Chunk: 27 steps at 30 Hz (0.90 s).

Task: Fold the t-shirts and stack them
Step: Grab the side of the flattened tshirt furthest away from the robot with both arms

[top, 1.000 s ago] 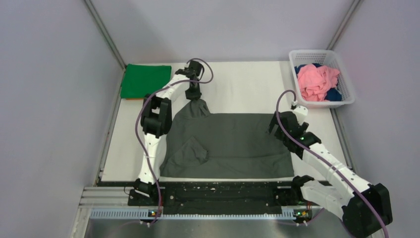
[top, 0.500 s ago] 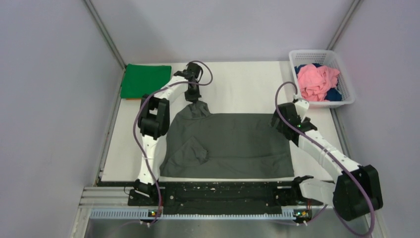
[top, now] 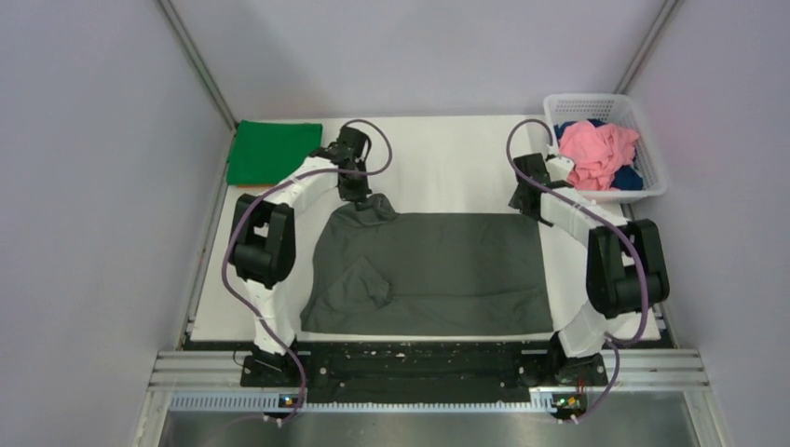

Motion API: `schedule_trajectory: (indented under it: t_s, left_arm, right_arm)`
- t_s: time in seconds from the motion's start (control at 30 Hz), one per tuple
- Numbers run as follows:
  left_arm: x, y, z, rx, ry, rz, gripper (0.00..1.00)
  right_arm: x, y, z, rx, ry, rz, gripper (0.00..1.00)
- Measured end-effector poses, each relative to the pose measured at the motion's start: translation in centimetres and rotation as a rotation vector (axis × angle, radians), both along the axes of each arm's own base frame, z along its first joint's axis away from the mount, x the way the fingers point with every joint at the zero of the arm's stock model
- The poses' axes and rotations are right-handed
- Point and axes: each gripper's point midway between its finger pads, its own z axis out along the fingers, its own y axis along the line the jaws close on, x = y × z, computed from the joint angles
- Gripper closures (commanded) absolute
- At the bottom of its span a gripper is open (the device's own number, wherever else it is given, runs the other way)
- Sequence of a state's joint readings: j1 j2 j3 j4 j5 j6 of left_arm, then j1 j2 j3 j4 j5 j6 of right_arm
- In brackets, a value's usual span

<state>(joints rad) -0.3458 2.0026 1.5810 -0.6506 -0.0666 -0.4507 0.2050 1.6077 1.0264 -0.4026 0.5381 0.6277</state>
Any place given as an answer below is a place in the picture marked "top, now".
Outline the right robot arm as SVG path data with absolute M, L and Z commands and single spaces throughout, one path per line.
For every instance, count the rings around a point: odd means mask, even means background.
M 658 226 L 649 219 L 628 220 L 582 196 L 565 181 L 554 181 L 542 155 L 511 160 L 517 187 L 510 205 L 532 220 L 559 229 L 587 251 L 587 300 L 550 340 L 546 370 L 559 384 L 570 384 L 595 368 L 601 348 L 613 340 L 609 321 L 637 313 L 635 343 L 647 329 L 650 308 L 665 301 L 670 282 Z

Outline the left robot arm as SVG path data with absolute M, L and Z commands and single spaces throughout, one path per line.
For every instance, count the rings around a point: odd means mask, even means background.
M 242 302 L 255 318 L 252 361 L 277 385 L 292 382 L 299 370 L 298 359 L 288 353 L 296 335 L 282 284 L 296 260 L 295 221 L 331 191 L 346 202 L 368 197 L 371 148 L 365 132 L 345 124 L 333 142 L 310 153 L 273 188 L 237 200 L 225 266 L 233 267 L 242 281 Z

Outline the dark grey t-shirt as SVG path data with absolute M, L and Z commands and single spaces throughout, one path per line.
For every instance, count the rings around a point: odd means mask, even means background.
M 313 254 L 307 332 L 552 331 L 538 225 L 520 214 L 400 213 L 381 194 L 332 212 Z

